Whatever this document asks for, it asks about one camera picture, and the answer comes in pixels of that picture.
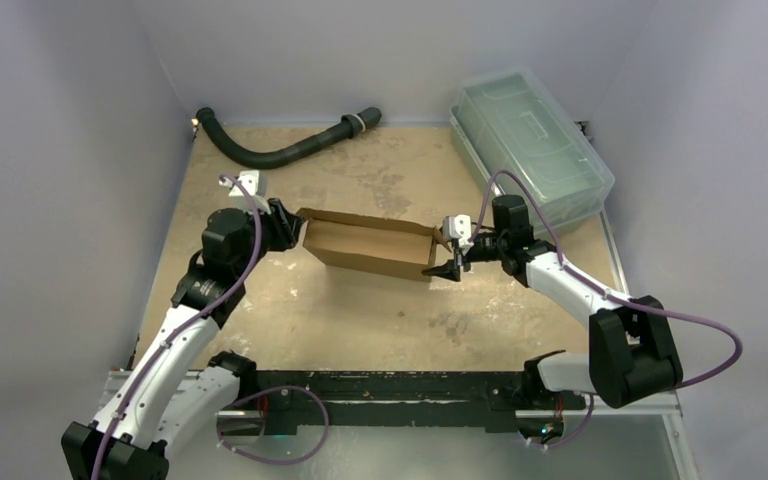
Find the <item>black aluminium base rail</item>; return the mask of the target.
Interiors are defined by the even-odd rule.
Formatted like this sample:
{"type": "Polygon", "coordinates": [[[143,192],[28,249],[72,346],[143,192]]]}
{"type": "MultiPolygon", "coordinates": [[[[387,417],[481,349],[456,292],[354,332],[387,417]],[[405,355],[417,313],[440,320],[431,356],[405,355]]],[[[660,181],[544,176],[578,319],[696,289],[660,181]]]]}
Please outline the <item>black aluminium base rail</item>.
{"type": "Polygon", "coordinates": [[[164,408],[159,431],[180,426],[200,408],[218,418],[266,415],[269,435],[293,435],[302,426],[481,428],[487,433],[544,429],[561,433],[587,412],[583,395],[521,394],[520,372],[381,372],[250,370],[216,367],[189,371],[164,408]]]}

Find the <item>clear plastic storage bin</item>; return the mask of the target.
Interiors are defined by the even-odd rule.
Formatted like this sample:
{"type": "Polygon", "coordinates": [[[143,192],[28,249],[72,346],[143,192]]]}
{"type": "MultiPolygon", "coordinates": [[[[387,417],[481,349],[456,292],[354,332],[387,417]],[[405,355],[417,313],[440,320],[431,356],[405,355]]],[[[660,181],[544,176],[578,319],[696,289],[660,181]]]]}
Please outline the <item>clear plastic storage bin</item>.
{"type": "Polygon", "coordinates": [[[462,81],[450,107],[451,139],[479,189],[497,171],[496,194],[528,190],[551,226],[599,214],[615,177],[581,127],[527,69],[462,81]]]}

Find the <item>brown cardboard box sheet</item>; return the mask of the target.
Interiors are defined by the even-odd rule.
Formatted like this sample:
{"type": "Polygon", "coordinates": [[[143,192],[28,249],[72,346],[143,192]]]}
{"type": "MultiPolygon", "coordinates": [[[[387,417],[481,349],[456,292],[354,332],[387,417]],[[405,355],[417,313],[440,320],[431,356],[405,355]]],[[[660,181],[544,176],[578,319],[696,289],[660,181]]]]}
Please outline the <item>brown cardboard box sheet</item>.
{"type": "Polygon", "coordinates": [[[415,222],[311,208],[296,214],[306,221],[303,247],[329,267],[428,283],[423,271],[446,247],[439,228],[415,222]]]}

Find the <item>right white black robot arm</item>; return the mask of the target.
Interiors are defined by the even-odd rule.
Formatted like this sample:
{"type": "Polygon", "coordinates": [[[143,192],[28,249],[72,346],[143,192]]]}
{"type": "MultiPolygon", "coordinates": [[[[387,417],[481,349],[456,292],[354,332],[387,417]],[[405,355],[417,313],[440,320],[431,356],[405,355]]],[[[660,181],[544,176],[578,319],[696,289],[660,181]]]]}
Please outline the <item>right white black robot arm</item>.
{"type": "Polygon", "coordinates": [[[586,353],[559,350],[525,362],[521,394],[529,404],[544,407],[560,392],[577,392],[621,408],[682,382],[674,338],[654,297],[615,293],[537,238],[523,197],[502,195],[491,207],[493,225],[486,230],[467,215],[445,218],[441,235],[453,256],[422,273],[458,282],[472,264],[496,262],[587,329],[586,353]]]}

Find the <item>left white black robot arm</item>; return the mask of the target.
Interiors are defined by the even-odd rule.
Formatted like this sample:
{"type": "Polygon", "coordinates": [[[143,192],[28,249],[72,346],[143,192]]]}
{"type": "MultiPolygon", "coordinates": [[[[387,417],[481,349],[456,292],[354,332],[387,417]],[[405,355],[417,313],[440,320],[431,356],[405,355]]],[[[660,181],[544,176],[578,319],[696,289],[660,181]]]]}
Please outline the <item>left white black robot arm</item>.
{"type": "Polygon", "coordinates": [[[171,459],[220,409],[255,402],[256,365],[242,356],[222,353],[194,383],[185,378],[243,299],[254,266],[268,252],[294,248],[303,224],[278,199],[252,212],[226,208],[208,217],[202,247],[144,356],[92,421],[73,422],[64,432],[73,478],[163,479],[171,459]]]}

